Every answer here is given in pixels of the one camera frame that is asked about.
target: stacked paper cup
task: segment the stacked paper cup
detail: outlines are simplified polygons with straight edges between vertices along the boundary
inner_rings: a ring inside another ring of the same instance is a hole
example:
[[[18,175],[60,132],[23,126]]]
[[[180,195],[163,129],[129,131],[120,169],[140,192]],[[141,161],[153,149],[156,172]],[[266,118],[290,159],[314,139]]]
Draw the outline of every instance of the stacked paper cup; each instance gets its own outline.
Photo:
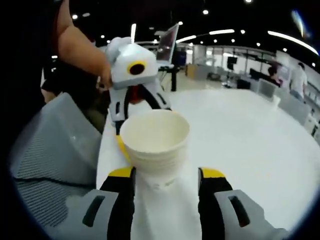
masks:
[[[187,158],[190,126],[170,110],[150,110],[133,115],[121,127],[120,136],[137,174],[149,186],[170,186]]]

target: desk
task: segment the desk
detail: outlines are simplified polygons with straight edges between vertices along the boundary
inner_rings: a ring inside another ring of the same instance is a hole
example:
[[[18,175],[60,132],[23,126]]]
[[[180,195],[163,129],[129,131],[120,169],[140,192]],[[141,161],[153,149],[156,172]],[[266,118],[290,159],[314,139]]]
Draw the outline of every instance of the desk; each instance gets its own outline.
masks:
[[[275,228],[292,230],[320,184],[320,147],[292,117],[249,90],[191,90],[170,94],[172,109],[190,123],[188,157],[226,175],[260,206]],[[129,115],[149,109],[129,107]],[[108,118],[102,135],[97,188],[127,166]]]

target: person in white shirt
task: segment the person in white shirt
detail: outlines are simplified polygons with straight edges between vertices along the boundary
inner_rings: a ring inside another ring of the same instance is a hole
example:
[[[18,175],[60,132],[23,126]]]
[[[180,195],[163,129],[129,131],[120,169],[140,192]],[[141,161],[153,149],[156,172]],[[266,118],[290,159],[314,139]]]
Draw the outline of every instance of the person in white shirt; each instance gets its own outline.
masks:
[[[297,68],[292,72],[290,94],[301,102],[304,102],[307,84],[305,66],[303,63],[299,62]]]

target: monitor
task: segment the monitor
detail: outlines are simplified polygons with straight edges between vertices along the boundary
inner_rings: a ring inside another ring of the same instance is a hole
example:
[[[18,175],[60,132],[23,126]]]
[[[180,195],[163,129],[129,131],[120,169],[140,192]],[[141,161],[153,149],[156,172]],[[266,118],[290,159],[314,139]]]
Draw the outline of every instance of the monitor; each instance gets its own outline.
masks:
[[[156,53],[157,61],[165,61],[171,63],[178,29],[179,24],[176,24],[161,36]]]

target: laptop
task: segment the laptop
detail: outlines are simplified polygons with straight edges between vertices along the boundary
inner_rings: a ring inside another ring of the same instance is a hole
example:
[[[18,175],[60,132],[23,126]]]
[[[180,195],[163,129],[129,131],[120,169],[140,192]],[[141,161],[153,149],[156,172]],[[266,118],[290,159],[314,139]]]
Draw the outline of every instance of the laptop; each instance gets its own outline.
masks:
[[[174,67],[174,65],[171,64],[171,61],[174,54],[178,30],[179,24],[176,24],[161,36],[158,48],[156,50],[156,62],[158,68]]]

